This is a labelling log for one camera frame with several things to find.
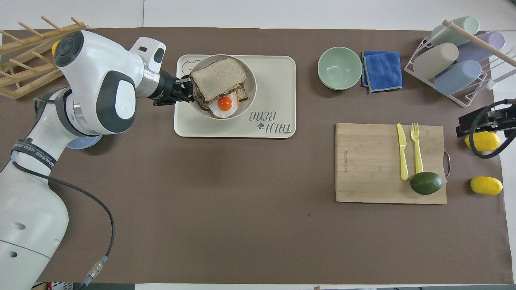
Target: brown tablecloth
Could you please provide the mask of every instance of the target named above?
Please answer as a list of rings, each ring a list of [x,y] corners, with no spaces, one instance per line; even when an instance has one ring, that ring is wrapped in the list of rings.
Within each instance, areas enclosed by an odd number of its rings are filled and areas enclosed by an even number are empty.
[[[52,176],[111,209],[115,245],[95,282],[272,284],[512,283],[503,194],[469,189],[477,175],[501,180],[499,158],[482,160],[455,136],[462,108],[404,72],[398,92],[367,94],[358,84],[326,88],[319,56],[333,46],[400,51],[402,65],[426,31],[118,28],[91,31],[129,49],[139,36],[167,45],[162,68],[184,54],[287,55],[297,65],[297,131],[286,140],[182,138],[173,106],[138,100],[125,133],[94,147],[66,149]],[[7,160],[34,120],[32,98],[0,98],[0,157]],[[447,205],[335,202],[334,126],[379,123],[444,126],[451,156]],[[81,281],[105,252],[109,222],[89,198],[51,185],[70,223],[41,276]]]

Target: folded cloth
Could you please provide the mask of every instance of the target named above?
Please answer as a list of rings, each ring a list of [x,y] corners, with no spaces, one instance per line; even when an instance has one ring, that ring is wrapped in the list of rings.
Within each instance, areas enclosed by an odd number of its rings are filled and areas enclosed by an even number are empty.
[[[364,51],[364,85],[369,92],[393,91],[403,87],[399,52]]]

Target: mint green bowl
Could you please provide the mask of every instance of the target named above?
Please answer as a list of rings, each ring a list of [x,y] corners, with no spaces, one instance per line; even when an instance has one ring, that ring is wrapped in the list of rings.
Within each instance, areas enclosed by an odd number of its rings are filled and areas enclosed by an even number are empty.
[[[321,82],[332,90],[344,90],[354,86],[362,76],[362,62],[347,47],[332,47],[325,51],[317,63]]]

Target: gold fork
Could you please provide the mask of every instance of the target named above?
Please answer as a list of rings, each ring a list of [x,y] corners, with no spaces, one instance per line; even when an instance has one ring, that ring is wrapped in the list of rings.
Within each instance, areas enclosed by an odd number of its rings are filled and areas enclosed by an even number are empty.
[[[423,160],[421,160],[421,149],[419,147],[419,125],[413,123],[410,128],[410,139],[414,141],[416,173],[423,172]]]

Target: white table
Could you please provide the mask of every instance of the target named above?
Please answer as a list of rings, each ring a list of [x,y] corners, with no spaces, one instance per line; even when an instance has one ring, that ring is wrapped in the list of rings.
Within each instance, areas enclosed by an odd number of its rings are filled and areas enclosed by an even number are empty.
[[[88,28],[107,27],[246,27],[246,28],[337,28],[432,30],[444,19],[473,15],[480,29],[507,31],[507,51],[516,44],[516,4],[510,0],[36,0],[2,1],[0,28],[23,29],[21,21],[34,29],[49,29],[41,16],[54,23],[73,24],[70,17],[86,23]],[[493,78],[511,67],[503,65],[492,71]],[[495,101],[516,98],[516,76],[499,83]],[[507,226],[511,249],[516,249],[516,145],[500,154],[504,179]],[[516,254],[512,253],[516,269]],[[218,289],[313,289],[317,285],[213,285]],[[321,288],[363,288],[380,285],[321,285]],[[138,290],[206,289],[201,284],[141,284]]]

